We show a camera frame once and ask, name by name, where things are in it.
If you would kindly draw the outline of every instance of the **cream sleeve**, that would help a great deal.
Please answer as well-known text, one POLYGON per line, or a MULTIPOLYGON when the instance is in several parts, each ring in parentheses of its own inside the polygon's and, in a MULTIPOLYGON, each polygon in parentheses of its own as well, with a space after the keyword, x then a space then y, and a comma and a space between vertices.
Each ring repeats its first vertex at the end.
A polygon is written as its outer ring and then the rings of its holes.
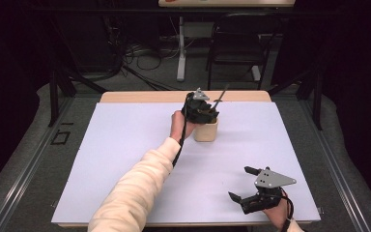
POLYGON ((168 137, 158 149, 147 152, 101 203, 88 231, 142 231, 179 150, 179 143, 168 137))
POLYGON ((294 219, 291 219, 287 232, 303 232, 303 230, 294 219))

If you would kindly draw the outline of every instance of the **floor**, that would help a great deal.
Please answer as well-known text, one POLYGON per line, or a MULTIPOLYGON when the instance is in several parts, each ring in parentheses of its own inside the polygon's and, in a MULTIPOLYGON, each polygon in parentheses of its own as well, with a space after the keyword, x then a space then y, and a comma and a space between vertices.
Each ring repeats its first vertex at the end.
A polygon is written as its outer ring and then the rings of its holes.
MULTIPOLYGON (((147 50, 136 48, 136 57, 128 57, 126 65, 140 76, 158 80, 164 85, 183 90, 205 88, 206 44, 198 40, 186 42, 184 82, 176 80, 178 56, 175 49, 159 59, 147 50)), ((271 88, 277 49, 276 44, 264 77, 265 90, 271 88)), ((216 74, 224 73, 244 75, 244 72, 231 71, 231 68, 218 69, 216 74)), ((97 78, 95 74, 86 76, 112 91, 152 90, 144 78, 142 80, 127 70, 106 79, 97 78)), ((83 84, 75 82, 74 86, 78 92, 75 98, 60 96, 61 115, 52 128, 47 126, 50 120, 48 86, 39 91, 41 106, 35 121, 0 174, 0 231, 86 230, 64 229, 50 223, 76 151, 100 99, 100 94, 83 84), (71 133, 66 145, 53 144, 59 131, 71 133)), ((220 83, 215 88, 222 89, 223 86, 220 83)), ((371 192, 347 156, 335 105, 323 98, 323 130, 317 130, 309 117, 311 100, 297 101, 297 89, 296 85, 290 86, 272 96, 272 101, 278 105, 302 171, 321 211, 321 221, 303 227, 310 231, 371 231, 371 192)), ((274 228, 261 225, 249 227, 249 230, 274 231, 274 228)))

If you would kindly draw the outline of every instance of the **black wire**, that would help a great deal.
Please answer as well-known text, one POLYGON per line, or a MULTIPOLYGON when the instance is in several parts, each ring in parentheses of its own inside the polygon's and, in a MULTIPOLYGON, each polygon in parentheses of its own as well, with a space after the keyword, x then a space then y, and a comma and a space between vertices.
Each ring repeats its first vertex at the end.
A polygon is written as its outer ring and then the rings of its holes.
POLYGON ((176 157, 174 158, 173 160, 173 167, 176 166, 176 163, 177 163, 177 160, 179 159, 180 157, 180 153, 182 152, 183 150, 183 144, 185 143, 185 140, 186 140, 186 106, 188 105, 188 102, 189 100, 192 98, 192 96, 194 95, 193 92, 191 93, 188 93, 185 97, 185 105, 183 107, 184 109, 184 116, 185 116, 185 124, 183 125, 183 132, 182 132, 182 138, 180 139, 179 141, 179 144, 180 144, 180 150, 179 152, 177 153, 176 157))
POLYGON ((164 91, 167 91, 167 90, 182 90, 182 89, 179 89, 179 88, 175 88, 175 87, 166 85, 166 84, 161 83, 157 80, 153 80, 149 77, 146 77, 146 76, 134 71, 133 69, 129 68, 128 66, 123 66, 123 69, 125 69, 125 70, 129 71, 130 73, 134 74, 135 76, 137 76, 139 79, 143 80, 146 84, 148 84, 150 87, 152 87, 155 90, 164 90, 164 91))
POLYGON ((288 198, 287 196, 278 196, 278 195, 270 195, 270 194, 264 194, 264 196, 285 199, 287 201, 287 204, 289 205, 287 219, 288 220, 292 219, 294 215, 294 203, 292 202, 290 198, 288 198))

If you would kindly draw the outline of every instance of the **black cable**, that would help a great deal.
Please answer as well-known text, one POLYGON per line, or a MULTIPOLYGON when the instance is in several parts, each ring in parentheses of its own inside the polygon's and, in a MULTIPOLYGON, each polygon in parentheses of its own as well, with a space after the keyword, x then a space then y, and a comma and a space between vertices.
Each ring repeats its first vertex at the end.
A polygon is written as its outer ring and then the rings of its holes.
POLYGON ((282 229, 281 229, 281 232, 286 232, 289 228, 289 225, 291 224, 292 217, 294 216, 294 203, 292 202, 292 200, 290 198, 288 198, 288 196, 284 196, 284 195, 278 196, 278 195, 265 194, 264 196, 285 199, 287 201, 287 208, 288 208, 287 218, 286 218, 285 223, 284 223, 284 225, 282 226, 282 229))
POLYGON ((186 106, 188 105, 188 102, 190 101, 190 99, 192 98, 192 96, 194 96, 194 93, 193 92, 188 93, 186 95, 186 97, 185 97, 185 105, 183 107, 183 110, 184 110, 183 113, 184 113, 184 116, 185 116, 185 124, 183 125, 182 138, 179 141, 180 150, 179 150, 179 152, 177 153, 176 157, 173 160, 173 167, 176 166, 177 160, 180 157, 180 153, 183 150, 183 144, 185 143, 185 140, 186 140, 186 106))
POLYGON ((136 72, 135 70, 129 68, 128 66, 123 66, 123 69, 125 69, 128 72, 134 74, 136 77, 138 77, 139 79, 143 80, 146 84, 148 84, 150 87, 152 87, 155 90, 164 90, 164 91, 168 91, 168 90, 182 90, 182 89, 179 89, 179 88, 175 88, 175 87, 166 85, 166 84, 161 83, 161 82, 159 82, 157 80, 153 80, 153 79, 151 79, 149 77, 146 77, 146 76, 144 76, 144 75, 136 72))

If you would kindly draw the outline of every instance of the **white table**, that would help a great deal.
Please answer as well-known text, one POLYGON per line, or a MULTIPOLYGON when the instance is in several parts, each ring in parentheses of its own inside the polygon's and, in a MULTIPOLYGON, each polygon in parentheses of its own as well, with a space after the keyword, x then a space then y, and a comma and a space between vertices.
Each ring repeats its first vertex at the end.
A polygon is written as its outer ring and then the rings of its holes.
MULTIPOLYGON (((166 2, 158 0, 161 7, 167 8, 236 8, 236 7, 251 7, 251 8, 287 8, 293 7, 295 0, 174 0, 166 2)), ((177 80, 184 81, 186 76, 186 50, 185 50, 185 28, 184 18, 180 16, 179 22, 179 38, 180 38, 180 57, 179 67, 177 70, 177 80)), ((258 67, 253 70, 256 79, 259 78, 258 67)))
MULTIPOLYGON (((86 226, 115 183, 170 131, 171 114, 188 91, 106 93, 91 119, 52 222, 86 226)), ((206 91, 215 100, 219 91, 206 91)), ((245 166, 297 180, 287 186, 299 223, 320 220, 279 112, 265 91, 229 91, 219 110, 215 142, 185 141, 147 226, 253 225, 228 191, 247 197, 257 189, 245 166)))

